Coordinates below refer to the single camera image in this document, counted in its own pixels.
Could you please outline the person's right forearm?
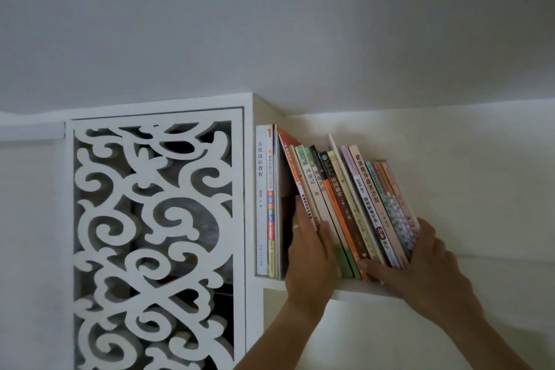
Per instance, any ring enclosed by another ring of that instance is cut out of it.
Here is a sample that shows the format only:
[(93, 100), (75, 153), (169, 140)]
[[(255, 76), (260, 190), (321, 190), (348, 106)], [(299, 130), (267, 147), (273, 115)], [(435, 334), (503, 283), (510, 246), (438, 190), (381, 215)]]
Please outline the person's right forearm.
[(472, 370), (532, 370), (486, 320), (474, 295), (440, 298), (434, 322), (452, 340)]

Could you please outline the white cabinet frame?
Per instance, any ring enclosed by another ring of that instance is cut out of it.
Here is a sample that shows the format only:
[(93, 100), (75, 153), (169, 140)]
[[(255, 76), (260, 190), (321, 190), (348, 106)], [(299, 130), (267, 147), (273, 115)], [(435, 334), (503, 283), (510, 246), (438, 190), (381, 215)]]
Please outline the white cabinet frame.
[(53, 241), (39, 235), (39, 240), (53, 244), (55, 254), (60, 257), (63, 269), (60, 275), (63, 288), (64, 317), (60, 324), (38, 328), (39, 339), (31, 340), (36, 331), (35, 324), (29, 324), (27, 334), (22, 336), (22, 346), (10, 345), (1, 358), (0, 370), (75, 370), (74, 343), (74, 294), (75, 276), (74, 253), (74, 195), (73, 195), (73, 132), (76, 122), (89, 120), (115, 120), (127, 117), (150, 117), (163, 114), (177, 114), (179, 118), (199, 119), (207, 114), (210, 120), (232, 121), (233, 177), (238, 179), (234, 188), (236, 224), (232, 228), (232, 289), (218, 291), (218, 315), (233, 309), (233, 329), (235, 363), (243, 358), (262, 332), (261, 301), (253, 299), (255, 275), (255, 177), (254, 177), (254, 126), (261, 123), (260, 112), (269, 114), (272, 110), (260, 98), (250, 94), (208, 97), (200, 99), (147, 102), (108, 107), (78, 108), (38, 114), (15, 114), (4, 112), (0, 107), (0, 140), (39, 141), (44, 139), (64, 139), (64, 173), (60, 214), (63, 219), (60, 228), (54, 229)]

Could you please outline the row of colourful books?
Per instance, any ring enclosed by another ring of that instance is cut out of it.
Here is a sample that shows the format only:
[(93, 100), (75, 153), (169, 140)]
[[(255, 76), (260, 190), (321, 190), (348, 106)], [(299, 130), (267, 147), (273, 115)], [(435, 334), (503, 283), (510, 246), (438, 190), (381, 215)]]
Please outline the row of colourful books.
[(364, 159), (357, 145), (302, 144), (276, 124), (257, 125), (255, 274), (284, 279), (293, 240), (295, 198), (312, 225), (327, 222), (341, 278), (368, 281), (358, 261), (406, 269), (420, 224), (385, 160)]

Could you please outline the white carved lattice panel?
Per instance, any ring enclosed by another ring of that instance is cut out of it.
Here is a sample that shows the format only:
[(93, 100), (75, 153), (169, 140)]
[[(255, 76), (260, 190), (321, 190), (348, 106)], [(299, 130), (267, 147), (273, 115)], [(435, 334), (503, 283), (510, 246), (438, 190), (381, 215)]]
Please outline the white carved lattice panel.
[(231, 370), (232, 121), (72, 125), (75, 370)]

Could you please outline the person's right hand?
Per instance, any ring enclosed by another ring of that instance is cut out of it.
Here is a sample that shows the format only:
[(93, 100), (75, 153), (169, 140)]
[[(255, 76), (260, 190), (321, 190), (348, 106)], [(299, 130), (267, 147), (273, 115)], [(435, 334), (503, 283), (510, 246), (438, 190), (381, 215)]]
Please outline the person's right hand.
[(456, 256), (425, 219), (418, 218), (420, 230), (412, 259), (399, 284), (386, 284), (418, 314), (434, 322), (433, 308), (440, 298), (475, 295), (470, 280), (461, 272)]

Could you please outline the person's left forearm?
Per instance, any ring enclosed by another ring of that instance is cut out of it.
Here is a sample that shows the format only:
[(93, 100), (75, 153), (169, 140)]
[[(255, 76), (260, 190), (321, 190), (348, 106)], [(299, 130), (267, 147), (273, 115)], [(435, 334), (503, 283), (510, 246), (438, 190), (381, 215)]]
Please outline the person's left forearm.
[(260, 339), (233, 370), (295, 370), (328, 301), (287, 299)]

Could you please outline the person's left hand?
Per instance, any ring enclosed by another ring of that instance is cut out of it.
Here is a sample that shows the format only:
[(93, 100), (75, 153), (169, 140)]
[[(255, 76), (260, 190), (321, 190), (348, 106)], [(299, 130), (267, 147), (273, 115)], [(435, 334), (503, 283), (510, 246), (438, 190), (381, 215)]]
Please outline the person's left hand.
[(288, 248), (288, 299), (329, 302), (335, 290), (340, 275), (336, 254), (325, 254), (317, 228), (306, 212), (302, 198), (297, 195), (292, 220), (293, 237)]

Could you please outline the white wall shelf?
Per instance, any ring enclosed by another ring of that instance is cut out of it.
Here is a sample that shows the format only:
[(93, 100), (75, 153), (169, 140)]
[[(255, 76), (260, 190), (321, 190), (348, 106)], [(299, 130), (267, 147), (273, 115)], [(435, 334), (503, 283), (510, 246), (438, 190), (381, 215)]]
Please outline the white wall shelf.
[[(486, 310), (493, 313), (555, 318), (555, 263), (461, 256), (458, 264)], [(285, 283), (254, 277), (264, 288), (284, 290)], [(340, 280), (332, 299), (371, 302), (399, 299), (380, 283)]]

